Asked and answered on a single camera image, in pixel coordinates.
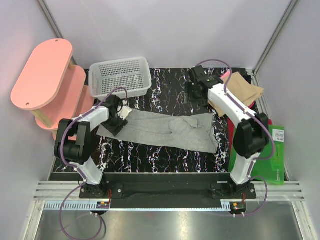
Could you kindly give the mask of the grey t-shirt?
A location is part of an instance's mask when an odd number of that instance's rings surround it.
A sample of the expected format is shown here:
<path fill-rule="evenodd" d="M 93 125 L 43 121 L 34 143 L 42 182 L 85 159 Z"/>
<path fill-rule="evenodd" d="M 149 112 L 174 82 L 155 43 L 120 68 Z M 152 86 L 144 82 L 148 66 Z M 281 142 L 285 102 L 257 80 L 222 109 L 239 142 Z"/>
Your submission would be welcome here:
<path fill-rule="evenodd" d="M 97 135 L 119 141 L 156 147 L 216 153 L 218 141 L 213 133 L 213 115 L 169 116 L 133 109 L 126 118 L 128 124 L 113 136 L 103 126 Z"/>

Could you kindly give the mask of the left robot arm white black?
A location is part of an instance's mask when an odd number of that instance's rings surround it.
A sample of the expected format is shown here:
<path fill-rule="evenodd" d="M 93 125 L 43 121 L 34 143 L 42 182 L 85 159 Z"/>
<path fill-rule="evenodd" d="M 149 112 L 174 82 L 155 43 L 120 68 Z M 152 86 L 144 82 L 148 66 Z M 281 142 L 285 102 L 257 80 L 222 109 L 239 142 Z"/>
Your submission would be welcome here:
<path fill-rule="evenodd" d="M 58 124 L 55 157 L 79 172 L 84 182 L 91 186 L 90 192 L 97 198 L 103 198 L 108 193 L 108 186 L 103 182 L 102 171 L 91 158 L 92 131 L 101 125 L 113 137 L 117 136 L 128 124 L 125 117 L 120 115 L 120 111 L 124 109 L 121 99 L 110 95 L 88 112 L 73 119 L 64 118 Z"/>

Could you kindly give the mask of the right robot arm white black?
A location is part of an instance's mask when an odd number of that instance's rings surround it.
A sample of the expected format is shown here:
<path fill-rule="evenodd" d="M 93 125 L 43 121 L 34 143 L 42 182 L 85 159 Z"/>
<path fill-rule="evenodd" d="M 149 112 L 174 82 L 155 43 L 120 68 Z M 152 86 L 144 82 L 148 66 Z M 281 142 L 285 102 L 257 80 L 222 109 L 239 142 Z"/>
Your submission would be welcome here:
<path fill-rule="evenodd" d="M 270 132 L 266 114 L 258 114 L 246 107 L 226 87 L 220 77 L 206 74 L 199 65 L 188 71 L 186 83 L 188 102 L 216 104 L 235 126 L 232 146 L 236 152 L 234 167 L 230 173 L 231 183 L 227 185 L 228 195 L 239 198 L 251 180 L 252 169 L 269 144 Z"/>

